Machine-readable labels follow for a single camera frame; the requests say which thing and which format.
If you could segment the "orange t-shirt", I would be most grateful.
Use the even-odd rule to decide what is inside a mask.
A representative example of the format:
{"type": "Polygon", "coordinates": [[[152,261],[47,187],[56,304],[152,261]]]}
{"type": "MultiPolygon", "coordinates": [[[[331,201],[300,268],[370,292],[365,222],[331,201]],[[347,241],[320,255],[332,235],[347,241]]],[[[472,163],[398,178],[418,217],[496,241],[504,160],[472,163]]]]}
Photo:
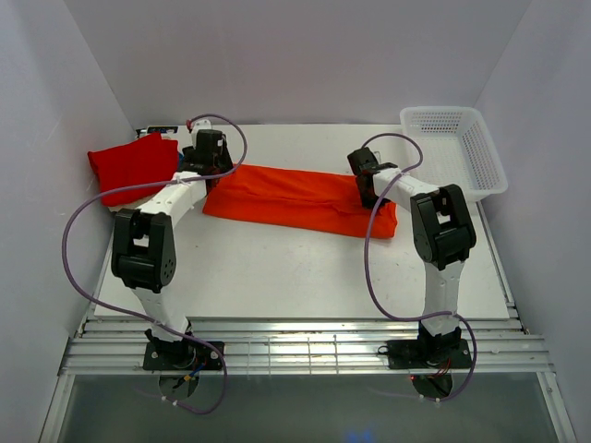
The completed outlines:
{"type": "Polygon", "coordinates": [[[210,192],[202,213],[363,238],[371,210],[352,175],[242,165],[210,192]]]}

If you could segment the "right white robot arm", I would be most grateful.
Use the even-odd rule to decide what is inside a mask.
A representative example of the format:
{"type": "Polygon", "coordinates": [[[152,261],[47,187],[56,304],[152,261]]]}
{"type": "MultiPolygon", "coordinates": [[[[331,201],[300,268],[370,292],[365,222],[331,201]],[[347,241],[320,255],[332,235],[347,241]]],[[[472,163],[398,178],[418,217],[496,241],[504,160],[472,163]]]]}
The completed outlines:
{"type": "Polygon", "coordinates": [[[438,366],[454,353],[466,351],[457,315],[459,283],[476,231],[458,185],[437,187],[422,182],[396,165],[380,164],[369,148],[354,150],[347,160],[361,203],[370,209],[364,243],[364,268],[369,272],[368,246],[373,223],[388,200],[410,212],[413,244],[425,269],[423,313],[408,317],[418,325],[414,340],[390,341],[389,357],[400,365],[438,366]]]}

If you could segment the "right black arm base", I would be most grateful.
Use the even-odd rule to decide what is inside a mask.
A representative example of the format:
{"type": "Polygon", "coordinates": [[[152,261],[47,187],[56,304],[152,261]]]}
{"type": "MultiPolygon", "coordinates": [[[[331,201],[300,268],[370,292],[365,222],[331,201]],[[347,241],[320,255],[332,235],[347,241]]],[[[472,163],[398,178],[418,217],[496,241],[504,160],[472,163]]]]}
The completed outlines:
{"type": "Polygon", "coordinates": [[[382,344],[378,355],[388,359],[390,369],[419,369],[443,367],[468,369],[473,363],[468,342],[459,327],[447,334],[431,335],[419,324],[413,340],[389,340],[382,344]]]}

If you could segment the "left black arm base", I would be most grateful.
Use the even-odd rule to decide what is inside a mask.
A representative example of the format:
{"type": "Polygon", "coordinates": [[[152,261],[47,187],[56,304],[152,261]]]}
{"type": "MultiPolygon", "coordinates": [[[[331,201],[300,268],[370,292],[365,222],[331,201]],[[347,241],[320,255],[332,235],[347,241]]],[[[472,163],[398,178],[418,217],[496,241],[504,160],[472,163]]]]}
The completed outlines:
{"type": "Polygon", "coordinates": [[[208,346],[193,341],[163,341],[152,335],[150,329],[145,331],[148,339],[142,368],[150,371],[188,370],[221,370],[220,355],[224,354],[223,341],[211,341],[208,346]]]}

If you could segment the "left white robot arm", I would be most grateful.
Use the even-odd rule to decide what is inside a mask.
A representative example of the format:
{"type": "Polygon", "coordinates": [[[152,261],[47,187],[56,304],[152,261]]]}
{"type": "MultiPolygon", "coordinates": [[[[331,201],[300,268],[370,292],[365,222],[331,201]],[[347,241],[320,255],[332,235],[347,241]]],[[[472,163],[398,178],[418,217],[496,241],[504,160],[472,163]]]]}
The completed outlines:
{"type": "Polygon", "coordinates": [[[190,366],[196,347],[171,332],[188,334],[190,326],[165,291],[176,271],[174,228],[217,185],[216,176],[232,168],[226,135],[216,129],[199,129],[193,144],[183,149],[173,183],[138,208],[115,214],[112,273],[131,289],[145,315],[153,320],[146,336],[155,352],[175,368],[190,366]]]}

